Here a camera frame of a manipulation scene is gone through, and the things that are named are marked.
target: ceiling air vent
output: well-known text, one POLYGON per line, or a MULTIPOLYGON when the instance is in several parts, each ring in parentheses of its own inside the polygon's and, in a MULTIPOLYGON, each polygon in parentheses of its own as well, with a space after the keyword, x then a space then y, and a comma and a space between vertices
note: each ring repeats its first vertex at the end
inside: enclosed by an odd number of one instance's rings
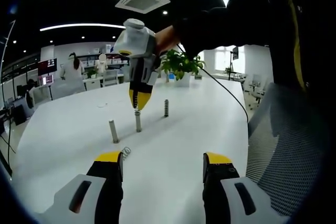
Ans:
POLYGON ((145 14, 168 3, 170 0, 120 0, 115 6, 145 14))

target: ceiling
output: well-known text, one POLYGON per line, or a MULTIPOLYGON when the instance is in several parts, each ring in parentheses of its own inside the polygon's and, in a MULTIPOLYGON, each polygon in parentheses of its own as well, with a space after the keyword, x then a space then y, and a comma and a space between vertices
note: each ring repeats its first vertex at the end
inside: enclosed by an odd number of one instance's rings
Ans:
POLYGON ((40 32, 40 28, 72 24, 101 23, 122 25, 128 18, 137 18, 153 31, 159 31, 174 20, 198 10, 224 6, 222 0, 170 0, 147 14, 115 8, 119 0, 3 0, 0 11, 6 15, 0 24, 0 41, 5 42, 10 22, 16 20, 6 48, 4 65, 40 52, 41 47, 85 41, 114 41, 121 29, 109 27, 70 27, 40 32))

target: white shirt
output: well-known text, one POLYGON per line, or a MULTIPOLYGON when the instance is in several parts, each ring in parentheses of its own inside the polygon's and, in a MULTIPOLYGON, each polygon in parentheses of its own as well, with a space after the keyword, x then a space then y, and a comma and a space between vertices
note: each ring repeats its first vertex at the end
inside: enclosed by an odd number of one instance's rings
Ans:
POLYGON ((68 61, 62 66, 60 77, 66 80, 73 80, 82 78, 82 73, 84 73, 83 63, 79 60, 78 69, 74 68, 74 56, 70 56, 68 61))
POLYGON ((107 69, 107 62, 106 61, 96 60, 95 65, 96 65, 98 73, 104 73, 105 69, 107 69))

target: metal spring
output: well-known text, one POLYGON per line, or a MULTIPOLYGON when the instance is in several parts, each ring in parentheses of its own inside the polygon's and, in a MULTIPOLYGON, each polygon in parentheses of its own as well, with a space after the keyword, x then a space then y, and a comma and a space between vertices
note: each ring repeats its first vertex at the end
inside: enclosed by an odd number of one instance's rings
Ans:
POLYGON ((138 109, 138 96, 134 96, 134 99, 133 99, 133 104, 134 104, 134 109, 137 110, 138 109))
POLYGON ((128 157, 128 155, 131 154, 132 151, 129 147, 125 147, 124 149, 122 149, 121 152, 122 152, 122 160, 125 160, 128 157))
POLYGON ((164 100, 164 117, 169 116, 169 101, 168 99, 164 100))

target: hand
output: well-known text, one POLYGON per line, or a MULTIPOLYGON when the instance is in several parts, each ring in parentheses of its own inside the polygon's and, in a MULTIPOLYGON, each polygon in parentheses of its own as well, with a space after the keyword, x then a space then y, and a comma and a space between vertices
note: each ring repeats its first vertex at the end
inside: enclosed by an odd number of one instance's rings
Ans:
POLYGON ((155 34, 156 39, 156 50, 155 54, 160 55, 163 51, 172 49, 178 43, 180 43, 180 38, 176 34, 174 27, 169 26, 164 28, 160 32, 155 34))

